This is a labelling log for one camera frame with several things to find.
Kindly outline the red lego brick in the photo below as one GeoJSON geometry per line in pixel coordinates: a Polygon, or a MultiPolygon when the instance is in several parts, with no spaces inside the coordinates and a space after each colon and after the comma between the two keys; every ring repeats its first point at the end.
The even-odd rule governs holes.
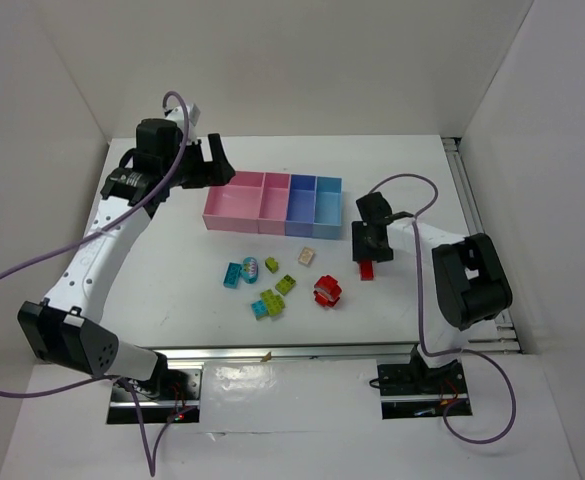
{"type": "Polygon", "coordinates": [[[359,263],[360,279],[362,281],[372,281],[375,278],[374,262],[372,260],[363,260],[359,263]]]}

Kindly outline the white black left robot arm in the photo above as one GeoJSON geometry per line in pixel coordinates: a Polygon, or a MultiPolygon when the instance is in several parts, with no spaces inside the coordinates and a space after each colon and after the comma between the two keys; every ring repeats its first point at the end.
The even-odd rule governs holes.
{"type": "Polygon", "coordinates": [[[173,188],[224,186],[236,172],[221,137],[208,137],[211,158],[169,119],[144,119],[136,144],[106,177],[84,244],[38,303],[26,301],[17,320],[43,361],[92,377],[115,376],[156,398],[181,381],[165,355],[126,343],[102,327],[108,294],[128,253],[173,188]]]}

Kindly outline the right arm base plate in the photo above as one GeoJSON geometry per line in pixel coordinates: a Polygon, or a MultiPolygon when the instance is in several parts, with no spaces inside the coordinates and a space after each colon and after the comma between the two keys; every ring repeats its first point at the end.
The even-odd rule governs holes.
{"type": "Polygon", "coordinates": [[[418,372],[409,364],[380,364],[377,376],[368,381],[380,395],[384,420],[471,416],[472,407],[459,362],[441,372],[418,372]]]}

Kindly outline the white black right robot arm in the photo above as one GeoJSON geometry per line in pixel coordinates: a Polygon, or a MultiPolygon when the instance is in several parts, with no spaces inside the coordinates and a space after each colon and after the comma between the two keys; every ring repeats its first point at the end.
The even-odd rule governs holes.
{"type": "Polygon", "coordinates": [[[385,394],[431,394],[459,371],[475,325],[493,320],[512,303],[512,290],[491,238],[451,233],[408,212],[393,212],[379,192],[356,201],[353,260],[382,263],[412,255],[417,272],[419,340],[404,366],[387,367],[371,385],[385,394]]]}

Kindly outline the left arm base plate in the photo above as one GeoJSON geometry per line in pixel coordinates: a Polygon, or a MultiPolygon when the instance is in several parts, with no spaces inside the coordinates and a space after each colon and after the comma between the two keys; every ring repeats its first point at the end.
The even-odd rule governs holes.
{"type": "MultiPolygon", "coordinates": [[[[203,380],[201,365],[174,367],[170,379],[160,387],[157,393],[143,390],[134,381],[130,386],[135,390],[139,400],[143,421],[146,424],[164,423],[169,416],[177,414],[176,424],[195,424],[200,420],[200,395],[203,380]]],[[[137,425],[138,418],[132,394],[123,386],[112,387],[108,412],[108,425],[137,425]]]]}

